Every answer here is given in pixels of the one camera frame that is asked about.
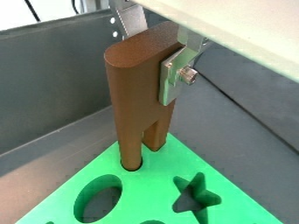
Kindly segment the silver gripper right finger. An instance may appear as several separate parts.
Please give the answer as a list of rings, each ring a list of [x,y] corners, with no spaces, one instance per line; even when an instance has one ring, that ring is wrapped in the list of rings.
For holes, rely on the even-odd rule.
[[[193,68],[194,61],[213,45],[209,38],[182,25],[178,41],[183,48],[162,62],[161,68],[159,102],[165,106],[179,96],[183,83],[191,85],[195,82],[199,73]]]

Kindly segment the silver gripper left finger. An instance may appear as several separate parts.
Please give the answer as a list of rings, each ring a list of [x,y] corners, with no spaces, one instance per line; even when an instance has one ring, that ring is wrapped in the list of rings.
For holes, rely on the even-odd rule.
[[[142,5],[131,0],[109,0],[109,5],[126,39],[149,29]]]

